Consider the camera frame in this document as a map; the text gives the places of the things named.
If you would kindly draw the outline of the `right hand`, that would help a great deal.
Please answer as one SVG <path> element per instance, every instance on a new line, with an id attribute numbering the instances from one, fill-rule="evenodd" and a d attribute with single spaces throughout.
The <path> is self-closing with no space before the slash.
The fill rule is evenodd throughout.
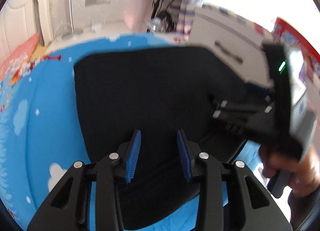
<path id="1" fill-rule="evenodd" d="M 289 187 L 297 197 L 306 197 L 319 188 L 319 156 L 313 144 L 309 145 L 301 161 L 272 152 L 265 145 L 259 148 L 259 156 L 264 166 L 264 177 L 272 178 L 279 170 L 291 174 Z"/>

